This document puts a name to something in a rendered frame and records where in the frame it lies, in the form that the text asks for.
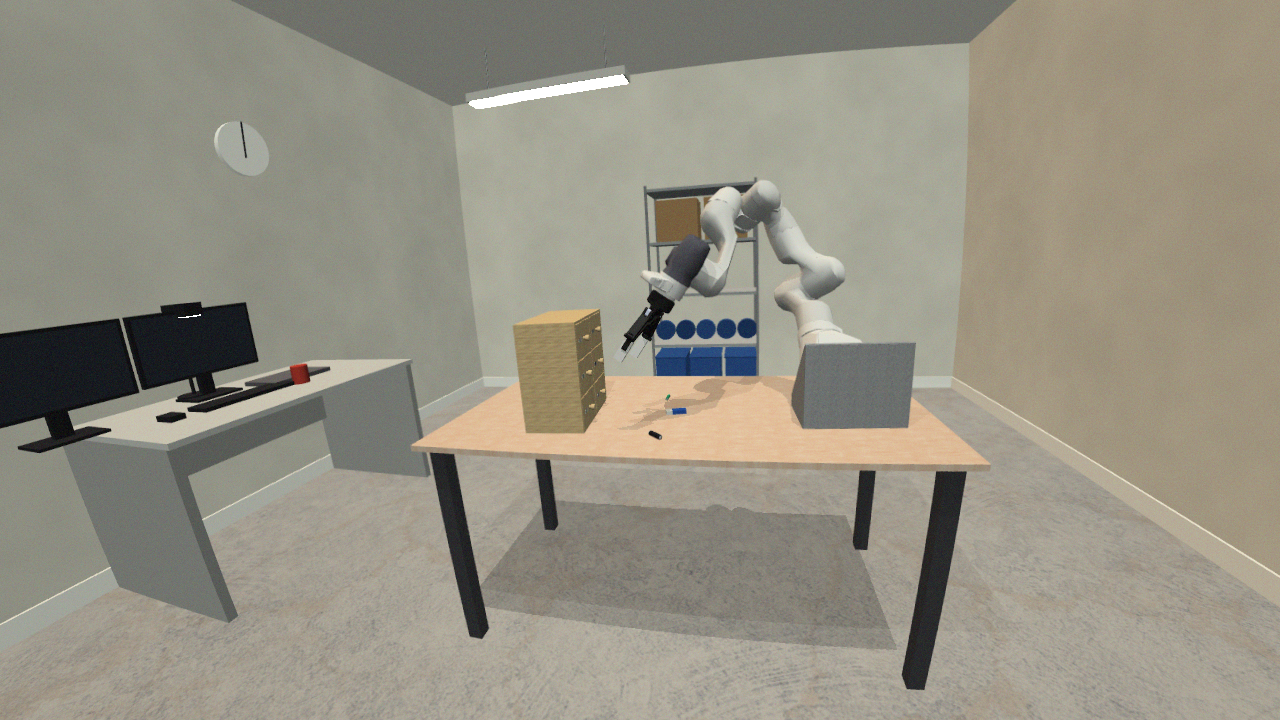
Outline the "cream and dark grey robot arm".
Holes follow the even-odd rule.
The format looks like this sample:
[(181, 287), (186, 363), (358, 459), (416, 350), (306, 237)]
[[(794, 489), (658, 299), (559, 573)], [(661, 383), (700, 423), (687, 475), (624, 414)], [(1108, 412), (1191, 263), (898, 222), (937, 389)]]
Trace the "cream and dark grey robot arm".
[(805, 343), (861, 343), (844, 334), (835, 325), (829, 306), (817, 301), (844, 283), (844, 264), (815, 252), (794, 217), (781, 206), (780, 190), (771, 181), (759, 181), (742, 197), (737, 190), (724, 187), (710, 197), (700, 215), (701, 231), (721, 252), (718, 264), (707, 259), (710, 251), (707, 242), (687, 234), (669, 252), (663, 272), (644, 270), (640, 275), (673, 302), (684, 299), (689, 286), (704, 297), (714, 297), (724, 288), (739, 237), (736, 232), (744, 234), (763, 222), (780, 263), (797, 264), (801, 270), (774, 290), (776, 304), (785, 311), (791, 313), (791, 309), (796, 316), (800, 360)]

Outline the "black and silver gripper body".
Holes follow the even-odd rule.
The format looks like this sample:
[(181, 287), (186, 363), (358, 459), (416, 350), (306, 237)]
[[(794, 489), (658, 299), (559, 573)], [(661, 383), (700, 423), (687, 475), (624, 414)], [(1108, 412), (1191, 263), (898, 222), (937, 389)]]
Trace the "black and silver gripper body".
[(675, 302), (671, 301), (669, 299), (666, 299), (663, 295), (658, 293), (657, 290), (652, 290), (652, 293), (648, 296), (646, 301), (652, 304), (652, 307), (649, 309), (654, 313), (649, 319), (649, 322), (652, 322), (654, 316), (658, 315), (660, 316), (660, 313), (668, 314), (672, 310), (672, 307), (675, 307)]

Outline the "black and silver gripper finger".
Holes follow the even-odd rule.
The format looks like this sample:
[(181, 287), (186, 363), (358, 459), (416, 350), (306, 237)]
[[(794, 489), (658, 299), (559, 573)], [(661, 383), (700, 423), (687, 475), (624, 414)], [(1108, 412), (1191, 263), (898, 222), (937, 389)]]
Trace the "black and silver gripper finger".
[(658, 315), (657, 322), (654, 322), (650, 327), (646, 327), (646, 329), (643, 331), (643, 336), (639, 337), (636, 345), (634, 345), (634, 348), (630, 352), (634, 357), (637, 357), (641, 354), (641, 351), (645, 347), (648, 340), (652, 341), (652, 336), (657, 331), (657, 325), (659, 324), (660, 318), (663, 315), (664, 315), (664, 313), (660, 313), (660, 316)]
[(643, 331), (646, 329), (646, 327), (650, 327), (653, 322), (657, 322), (658, 316), (654, 316), (652, 322), (649, 322), (653, 314), (654, 313), (649, 307), (644, 309), (643, 314), (637, 318), (634, 325), (628, 329), (627, 333), (625, 333), (625, 341), (622, 342), (622, 345), (620, 345), (620, 348), (614, 354), (616, 360), (623, 363), (626, 355), (628, 354), (628, 350), (634, 346), (635, 340), (637, 340), (637, 337), (643, 333)]

